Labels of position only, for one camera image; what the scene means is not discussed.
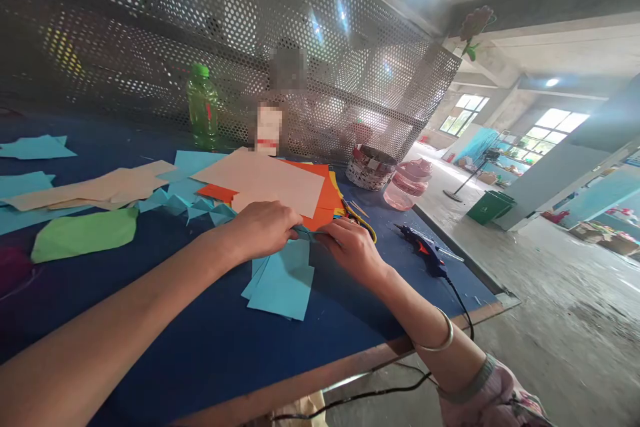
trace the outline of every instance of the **concrete floor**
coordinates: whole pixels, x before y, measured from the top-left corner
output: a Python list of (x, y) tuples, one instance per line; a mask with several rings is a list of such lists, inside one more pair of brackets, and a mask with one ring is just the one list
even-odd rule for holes
[[(543, 218), (517, 234), (480, 226), (464, 213), (487, 185), (468, 183), (444, 196), (467, 175), (416, 144), (408, 158), (434, 163), (419, 205), (473, 259), (522, 304), (483, 322), (476, 341), (506, 363), (538, 395), (558, 426), (640, 426), (640, 267), (587, 244)], [(403, 360), (420, 366), (414, 354)], [(327, 402), (366, 390), (407, 386), (419, 373), (391, 365), (328, 392)], [(356, 401), (327, 414), (331, 427), (441, 425), (437, 394), (426, 382), (409, 393)]]

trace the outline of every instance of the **pink sleeve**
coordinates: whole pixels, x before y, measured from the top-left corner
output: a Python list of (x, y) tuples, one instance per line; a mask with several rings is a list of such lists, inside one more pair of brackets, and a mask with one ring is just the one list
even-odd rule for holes
[(549, 427), (538, 397), (526, 392), (512, 371), (487, 355), (482, 369), (462, 392), (438, 389), (447, 427)]

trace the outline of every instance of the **pink plastic bottle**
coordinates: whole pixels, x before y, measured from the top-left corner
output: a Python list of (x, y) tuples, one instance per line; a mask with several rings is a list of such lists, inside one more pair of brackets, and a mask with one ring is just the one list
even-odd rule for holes
[(430, 178), (431, 162), (420, 159), (400, 163), (385, 190), (385, 201), (396, 210), (409, 210), (425, 193)]

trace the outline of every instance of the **green trash bin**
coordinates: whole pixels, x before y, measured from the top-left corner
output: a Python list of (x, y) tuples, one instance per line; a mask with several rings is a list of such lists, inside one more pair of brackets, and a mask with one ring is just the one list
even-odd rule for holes
[(480, 225), (505, 215), (515, 205), (515, 200), (502, 192), (489, 190), (485, 192), (467, 215)]

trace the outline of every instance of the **table edge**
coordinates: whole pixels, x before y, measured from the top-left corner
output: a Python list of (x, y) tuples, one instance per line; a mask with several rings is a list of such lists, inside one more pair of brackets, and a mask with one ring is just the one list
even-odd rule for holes
[[(501, 314), (506, 309), (501, 302), (487, 304), (471, 312), (473, 324), (479, 324)], [(460, 315), (452, 319), (460, 328), (468, 328)], [(290, 404), (306, 395), (334, 385), (346, 378), (371, 372), (413, 353), (407, 336), (344, 357), (330, 364), (281, 380), (250, 394), (200, 410), (172, 423), (180, 427), (237, 427), (254, 418)]]

